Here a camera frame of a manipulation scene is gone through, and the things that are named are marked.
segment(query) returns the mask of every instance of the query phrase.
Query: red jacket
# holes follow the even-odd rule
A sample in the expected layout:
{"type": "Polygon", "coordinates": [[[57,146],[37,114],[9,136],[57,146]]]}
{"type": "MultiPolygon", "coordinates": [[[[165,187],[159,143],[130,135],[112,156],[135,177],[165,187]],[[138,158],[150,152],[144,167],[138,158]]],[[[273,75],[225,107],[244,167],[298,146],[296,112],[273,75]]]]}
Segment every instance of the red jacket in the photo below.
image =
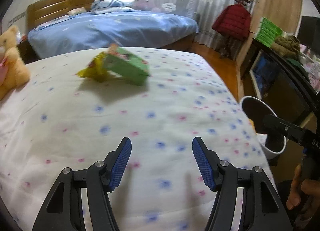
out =
{"type": "Polygon", "coordinates": [[[212,29],[225,36],[244,41],[249,36],[250,13],[241,4],[228,6],[212,25],[212,29]]]}

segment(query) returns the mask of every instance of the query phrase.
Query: white trash can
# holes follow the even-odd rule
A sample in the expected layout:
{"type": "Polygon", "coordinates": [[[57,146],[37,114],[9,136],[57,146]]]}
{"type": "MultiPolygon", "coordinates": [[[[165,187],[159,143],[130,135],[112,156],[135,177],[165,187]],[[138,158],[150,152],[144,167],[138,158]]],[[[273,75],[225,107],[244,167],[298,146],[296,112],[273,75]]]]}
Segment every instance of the white trash can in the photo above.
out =
{"type": "Polygon", "coordinates": [[[263,101],[252,96],[241,98],[240,107],[247,117],[254,122],[256,132],[268,135],[266,142],[264,144],[260,143],[266,158],[271,160],[283,153],[286,146],[285,136],[271,131],[263,124],[263,118],[267,114],[277,116],[276,113],[263,101]]]}

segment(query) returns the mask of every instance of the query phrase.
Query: screw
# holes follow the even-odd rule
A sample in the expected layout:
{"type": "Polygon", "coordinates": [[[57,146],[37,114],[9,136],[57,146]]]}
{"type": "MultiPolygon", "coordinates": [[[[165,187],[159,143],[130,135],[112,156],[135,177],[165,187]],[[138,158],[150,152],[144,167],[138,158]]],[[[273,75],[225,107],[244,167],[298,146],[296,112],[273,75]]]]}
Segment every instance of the screw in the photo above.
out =
{"type": "Polygon", "coordinates": [[[71,171],[70,168],[64,168],[64,169],[62,170],[62,173],[63,173],[63,174],[68,174],[70,171],[71,171]]]}
{"type": "Polygon", "coordinates": [[[220,165],[223,167],[226,167],[226,166],[229,166],[229,162],[226,160],[222,160],[222,161],[220,161],[220,165]]]}
{"type": "Polygon", "coordinates": [[[262,168],[259,167],[259,166],[255,166],[255,167],[254,167],[254,170],[255,170],[257,173],[261,173],[261,172],[262,172],[262,168]]]}
{"type": "Polygon", "coordinates": [[[102,167],[104,165],[104,161],[97,161],[96,163],[95,163],[95,166],[96,167],[102,167]]]}

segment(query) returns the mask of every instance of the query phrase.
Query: blue bedspread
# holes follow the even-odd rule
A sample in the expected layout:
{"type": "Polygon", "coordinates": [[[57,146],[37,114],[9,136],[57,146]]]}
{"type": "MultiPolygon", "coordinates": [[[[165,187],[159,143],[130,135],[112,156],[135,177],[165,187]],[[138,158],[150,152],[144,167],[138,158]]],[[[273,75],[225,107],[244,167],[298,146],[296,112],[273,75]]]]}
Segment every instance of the blue bedspread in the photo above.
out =
{"type": "Polygon", "coordinates": [[[72,19],[28,34],[28,40],[43,59],[78,50],[108,47],[159,48],[194,32],[197,23],[183,16],[150,11],[78,14],[72,19]]]}

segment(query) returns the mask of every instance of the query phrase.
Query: mattress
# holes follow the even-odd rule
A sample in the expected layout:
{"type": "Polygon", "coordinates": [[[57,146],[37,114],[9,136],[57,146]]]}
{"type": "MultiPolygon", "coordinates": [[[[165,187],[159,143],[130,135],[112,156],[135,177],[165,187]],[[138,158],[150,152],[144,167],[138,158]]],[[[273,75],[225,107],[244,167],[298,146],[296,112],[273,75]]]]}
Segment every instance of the mattress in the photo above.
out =
{"type": "MultiPolygon", "coordinates": [[[[131,139],[132,153],[120,186],[109,194],[120,230],[204,230],[216,194],[193,156],[196,136],[222,160],[244,169],[261,166],[273,180],[246,115],[201,56],[126,49],[149,62],[143,86],[78,78],[106,49],[84,50],[28,64],[30,82],[1,101],[0,195],[24,231],[32,229],[64,167],[88,168],[123,137],[131,139]]],[[[241,199],[239,189],[234,230],[241,199]]]]}
{"type": "Polygon", "coordinates": [[[109,47],[159,48],[198,32],[190,18],[151,11],[81,13],[39,26],[28,41],[41,58],[78,50],[109,47]]]}

